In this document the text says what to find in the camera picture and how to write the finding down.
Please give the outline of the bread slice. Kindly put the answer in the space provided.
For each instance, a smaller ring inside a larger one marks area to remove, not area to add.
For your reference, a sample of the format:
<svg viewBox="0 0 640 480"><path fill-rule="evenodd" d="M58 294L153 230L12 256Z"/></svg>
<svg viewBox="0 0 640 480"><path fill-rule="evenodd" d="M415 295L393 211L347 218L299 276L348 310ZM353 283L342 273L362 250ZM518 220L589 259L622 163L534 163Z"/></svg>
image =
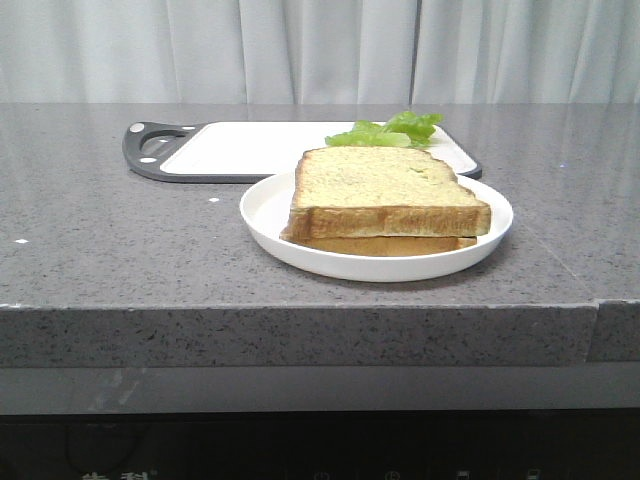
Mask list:
<svg viewBox="0 0 640 480"><path fill-rule="evenodd" d="M296 239L287 230L280 233L280 238L316 250L375 257L439 254L477 244L476 237L376 236Z"/></svg>
<svg viewBox="0 0 640 480"><path fill-rule="evenodd" d="M404 147L307 151L282 238L477 237L491 207L430 153Z"/></svg>

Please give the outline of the green lettuce leaf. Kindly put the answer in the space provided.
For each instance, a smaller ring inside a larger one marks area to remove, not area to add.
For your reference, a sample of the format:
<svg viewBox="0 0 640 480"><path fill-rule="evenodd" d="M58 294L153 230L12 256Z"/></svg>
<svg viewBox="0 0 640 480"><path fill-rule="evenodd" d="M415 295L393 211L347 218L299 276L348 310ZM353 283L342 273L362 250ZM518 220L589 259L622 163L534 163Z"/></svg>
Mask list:
<svg viewBox="0 0 640 480"><path fill-rule="evenodd" d="M404 111L383 124L358 120L346 132L327 136L327 146L382 146L424 149L430 145L436 125L444 116L439 113L418 115Z"/></svg>

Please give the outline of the white round plate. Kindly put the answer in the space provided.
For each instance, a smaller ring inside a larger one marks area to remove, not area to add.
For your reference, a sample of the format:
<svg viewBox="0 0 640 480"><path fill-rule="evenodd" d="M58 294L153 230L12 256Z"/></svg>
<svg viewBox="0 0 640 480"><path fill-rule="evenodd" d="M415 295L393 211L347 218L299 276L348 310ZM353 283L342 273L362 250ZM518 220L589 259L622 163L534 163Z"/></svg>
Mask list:
<svg viewBox="0 0 640 480"><path fill-rule="evenodd" d="M292 172L273 175L251 186L240 201L240 212L254 240L275 258L298 269L337 279L363 282L404 282L438 278L465 270L489 256L511 228L510 202L490 186L460 176L459 183L491 207L491 226L473 246L431 255L372 257L315 250L284 241L294 193Z"/></svg>

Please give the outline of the white black cutting board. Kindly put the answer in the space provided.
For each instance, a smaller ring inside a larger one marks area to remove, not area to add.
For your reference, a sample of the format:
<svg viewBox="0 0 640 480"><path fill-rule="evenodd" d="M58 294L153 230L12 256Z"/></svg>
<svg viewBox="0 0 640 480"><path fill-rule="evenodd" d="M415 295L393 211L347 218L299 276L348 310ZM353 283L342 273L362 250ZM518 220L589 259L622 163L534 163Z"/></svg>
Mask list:
<svg viewBox="0 0 640 480"><path fill-rule="evenodd" d="M222 121L132 124L122 149L134 172L173 183L251 184L290 172L307 150L348 132L353 122Z"/></svg>

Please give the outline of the grey curtain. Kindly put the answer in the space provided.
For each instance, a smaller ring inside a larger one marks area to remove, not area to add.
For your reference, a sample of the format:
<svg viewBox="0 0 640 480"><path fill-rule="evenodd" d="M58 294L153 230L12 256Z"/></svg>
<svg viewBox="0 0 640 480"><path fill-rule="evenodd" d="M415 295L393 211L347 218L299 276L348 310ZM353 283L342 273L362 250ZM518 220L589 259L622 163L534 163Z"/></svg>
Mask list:
<svg viewBox="0 0 640 480"><path fill-rule="evenodd" d="M5 1L5 102L635 103L635 1Z"/></svg>

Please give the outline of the black appliance front panel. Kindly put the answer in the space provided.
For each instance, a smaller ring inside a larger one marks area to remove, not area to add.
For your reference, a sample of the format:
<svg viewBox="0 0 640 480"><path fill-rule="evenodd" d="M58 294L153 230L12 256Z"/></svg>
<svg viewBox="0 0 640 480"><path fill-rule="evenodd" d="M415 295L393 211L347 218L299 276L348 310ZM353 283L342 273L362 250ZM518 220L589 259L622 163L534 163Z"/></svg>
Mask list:
<svg viewBox="0 0 640 480"><path fill-rule="evenodd" d="M5 479L635 479L635 409L5 416Z"/></svg>

